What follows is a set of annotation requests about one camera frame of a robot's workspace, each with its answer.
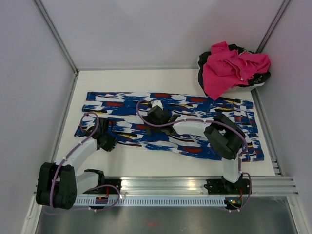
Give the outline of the blue white patterned trousers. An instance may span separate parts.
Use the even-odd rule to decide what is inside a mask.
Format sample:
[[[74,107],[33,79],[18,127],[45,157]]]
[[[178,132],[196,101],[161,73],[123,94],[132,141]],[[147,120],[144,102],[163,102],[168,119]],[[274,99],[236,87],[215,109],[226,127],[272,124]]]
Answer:
[[[85,135],[97,118],[104,118],[109,120],[108,134],[119,145],[211,160],[220,160],[220,156],[205,136],[177,134],[172,122],[180,117],[185,124],[196,124],[200,118],[212,120],[221,113],[245,135],[248,150],[242,161],[265,158],[254,104],[248,100],[159,92],[88,92],[81,110],[87,116],[75,132],[77,137]]]

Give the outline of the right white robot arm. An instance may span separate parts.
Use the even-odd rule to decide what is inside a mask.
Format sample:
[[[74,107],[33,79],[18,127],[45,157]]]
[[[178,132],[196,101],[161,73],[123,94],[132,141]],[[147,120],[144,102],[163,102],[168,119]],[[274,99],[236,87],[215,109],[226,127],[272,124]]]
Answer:
[[[138,116],[145,125],[155,127],[168,135],[193,135],[203,137],[222,158],[221,178],[207,179],[204,188],[210,195],[247,195],[252,192],[251,179],[241,171],[241,154],[248,149],[244,133],[226,115],[219,113],[213,119],[169,117],[156,106],[147,116]]]

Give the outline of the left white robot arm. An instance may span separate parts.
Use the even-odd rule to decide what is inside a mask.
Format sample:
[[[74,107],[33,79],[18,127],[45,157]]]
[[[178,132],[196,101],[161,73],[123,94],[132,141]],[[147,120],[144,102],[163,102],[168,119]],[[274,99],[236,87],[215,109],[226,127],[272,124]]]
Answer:
[[[106,179],[99,169],[77,170],[96,151],[110,152],[117,139],[112,135],[113,122],[96,119],[95,125],[79,132],[80,142],[61,160],[45,162],[39,170],[35,201],[38,205],[69,210],[82,194],[105,194],[100,203],[107,203],[109,196],[120,194],[120,179]]]

